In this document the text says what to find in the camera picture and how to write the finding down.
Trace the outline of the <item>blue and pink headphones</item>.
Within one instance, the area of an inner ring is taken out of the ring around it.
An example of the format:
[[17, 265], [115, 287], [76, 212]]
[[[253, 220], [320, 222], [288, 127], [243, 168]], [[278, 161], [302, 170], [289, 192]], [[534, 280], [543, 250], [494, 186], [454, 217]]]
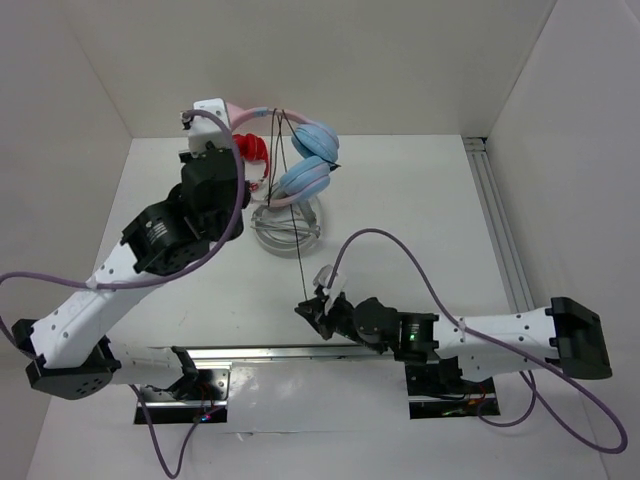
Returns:
[[244, 109], [230, 104], [231, 129], [256, 118], [282, 120], [291, 131], [291, 144], [301, 160], [280, 177], [277, 184], [260, 199], [267, 206], [285, 207], [316, 196], [330, 185], [330, 175], [339, 168], [340, 141], [334, 129], [322, 122], [288, 109], [255, 107]]

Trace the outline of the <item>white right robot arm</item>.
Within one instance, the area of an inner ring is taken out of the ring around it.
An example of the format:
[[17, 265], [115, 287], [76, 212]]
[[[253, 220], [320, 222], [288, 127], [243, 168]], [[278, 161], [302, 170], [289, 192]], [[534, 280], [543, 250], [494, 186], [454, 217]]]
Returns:
[[568, 297], [525, 313], [456, 320], [399, 311], [375, 297], [352, 305], [344, 295], [318, 295], [295, 312], [325, 340], [340, 335], [407, 365], [437, 364], [436, 379], [448, 392], [547, 366], [579, 380], [612, 375], [599, 315]]

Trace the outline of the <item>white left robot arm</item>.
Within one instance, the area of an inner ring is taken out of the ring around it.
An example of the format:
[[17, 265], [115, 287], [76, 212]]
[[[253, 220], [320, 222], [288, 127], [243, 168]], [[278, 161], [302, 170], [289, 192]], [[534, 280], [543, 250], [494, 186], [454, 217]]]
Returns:
[[122, 232], [107, 259], [51, 314], [12, 327], [17, 347], [32, 355], [32, 389], [79, 400], [109, 384], [138, 384], [189, 397], [205, 379], [183, 347], [135, 347], [108, 332], [160, 286], [204, 265], [243, 232], [250, 193], [230, 148], [208, 144], [183, 153], [181, 181]]

